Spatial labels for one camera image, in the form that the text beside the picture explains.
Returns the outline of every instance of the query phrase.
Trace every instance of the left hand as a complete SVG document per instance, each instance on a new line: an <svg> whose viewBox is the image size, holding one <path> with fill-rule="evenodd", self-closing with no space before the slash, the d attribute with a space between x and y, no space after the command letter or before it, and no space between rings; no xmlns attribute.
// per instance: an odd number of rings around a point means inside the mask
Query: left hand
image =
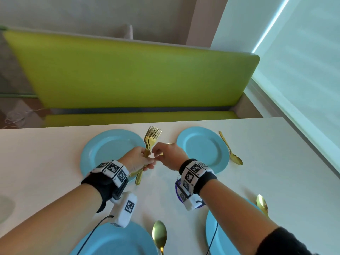
<svg viewBox="0 0 340 255"><path fill-rule="evenodd" d="M122 158L118 159L118 162L125 165L129 173L134 173L141 169L144 165L147 165L143 170L154 169L156 161L150 157L143 157L145 148L135 147L127 152Z"/></svg>

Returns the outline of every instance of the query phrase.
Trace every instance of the black sleeve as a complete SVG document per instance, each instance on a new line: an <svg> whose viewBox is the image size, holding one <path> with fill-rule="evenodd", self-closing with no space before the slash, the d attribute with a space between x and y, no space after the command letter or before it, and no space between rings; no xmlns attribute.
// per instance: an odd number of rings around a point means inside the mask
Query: black sleeve
<svg viewBox="0 0 340 255"><path fill-rule="evenodd" d="M286 229L279 227L260 244L256 255L312 255L307 247Z"/></svg>

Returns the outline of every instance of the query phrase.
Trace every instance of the seat back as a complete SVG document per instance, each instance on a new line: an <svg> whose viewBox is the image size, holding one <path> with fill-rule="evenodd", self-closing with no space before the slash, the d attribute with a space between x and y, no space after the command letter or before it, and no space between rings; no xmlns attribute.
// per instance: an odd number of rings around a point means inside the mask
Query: seat back
<svg viewBox="0 0 340 255"><path fill-rule="evenodd" d="M259 57L117 39L4 32L49 108L235 105Z"/></svg>

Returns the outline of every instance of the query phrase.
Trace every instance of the tabletop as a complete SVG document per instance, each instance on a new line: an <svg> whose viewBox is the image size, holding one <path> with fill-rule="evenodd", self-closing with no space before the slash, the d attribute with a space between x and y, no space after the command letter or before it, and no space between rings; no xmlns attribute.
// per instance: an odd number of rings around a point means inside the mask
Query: tabletop
<svg viewBox="0 0 340 255"><path fill-rule="evenodd" d="M28 128L0 131L0 236L79 185L80 155L86 143L109 129L144 137L150 125L163 130L158 141L176 142L191 126L222 131L244 165L232 161L218 179L255 201L262 194L269 216L312 252L340 250L340 180L283 118ZM206 254L208 208L187 211L175 193L178 172L160 162L143 174L141 184L125 190L138 196L132 221L149 233L156 220L168 231L165 254ZM84 235L111 210L96 214Z"/></svg>

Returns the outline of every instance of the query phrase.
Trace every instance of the bundle of forks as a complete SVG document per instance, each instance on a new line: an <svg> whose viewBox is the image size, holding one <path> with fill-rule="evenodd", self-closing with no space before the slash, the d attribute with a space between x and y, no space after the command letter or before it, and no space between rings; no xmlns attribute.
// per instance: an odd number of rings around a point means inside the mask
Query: bundle of forks
<svg viewBox="0 0 340 255"><path fill-rule="evenodd" d="M144 143L145 143L145 152L144 152L144 157L148 157L151 154L151 147L153 145L155 145L159 135L162 133L162 130L155 127L155 126L151 126L147 133L145 134L144 137ZM132 173L130 175L130 177L134 177L135 175L137 175L136 177L136 185L140 184L140 181L142 179L142 174L143 174L143 169L147 167L147 165L144 165L143 168L139 169L137 172Z"/></svg>

